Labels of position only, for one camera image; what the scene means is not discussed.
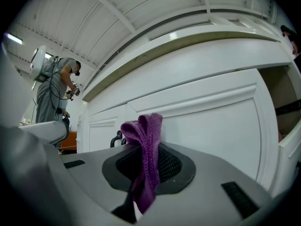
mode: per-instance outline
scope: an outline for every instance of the microfiber cloth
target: microfiber cloth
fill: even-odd
[[[142,171],[132,183],[133,198],[143,214],[156,198],[160,183],[158,172],[158,147],[161,141],[162,116],[157,113],[141,115],[137,121],[121,125],[121,132],[128,143],[142,147]]]

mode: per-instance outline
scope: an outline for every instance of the glove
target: glove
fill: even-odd
[[[79,96],[80,90],[77,88],[73,93],[74,93],[76,96]]]

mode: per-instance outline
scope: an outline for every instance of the black-haired person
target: black-haired person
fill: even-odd
[[[56,110],[66,93],[67,86],[75,95],[79,95],[79,90],[73,85],[70,76],[72,73],[79,75],[80,68],[80,62],[73,58],[59,60],[52,77],[46,79],[38,89],[36,123],[59,119]]]
[[[298,54],[301,52],[300,49],[301,49],[301,44],[300,44],[300,40],[299,40],[299,37],[298,35],[290,30],[288,27],[282,25],[280,27],[281,31],[282,31],[282,35],[283,37],[286,36],[288,37],[288,39],[290,40],[290,42],[292,43],[292,46],[293,46],[293,54],[295,56],[298,56]]]

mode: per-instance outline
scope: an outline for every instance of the white cabinet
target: white cabinet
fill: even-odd
[[[277,120],[256,69],[176,86],[128,102],[126,120],[163,116],[161,140],[219,156],[267,190],[277,163]]]
[[[86,143],[89,145],[89,149],[86,151],[110,148],[111,140],[116,137],[121,124],[126,120],[125,109],[126,105],[121,105],[88,117]],[[115,142],[115,146],[120,144],[121,140]]]

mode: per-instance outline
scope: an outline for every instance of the person wearing backpack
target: person wearing backpack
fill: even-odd
[[[67,86],[76,96],[80,93],[70,79],[72,73],[79,76],[80,68],[80,62],[73,58],[61,58],[57,62],[52,75],[39,86],[36,123],[59,120],[56,110],[60,100],[64,99]]]

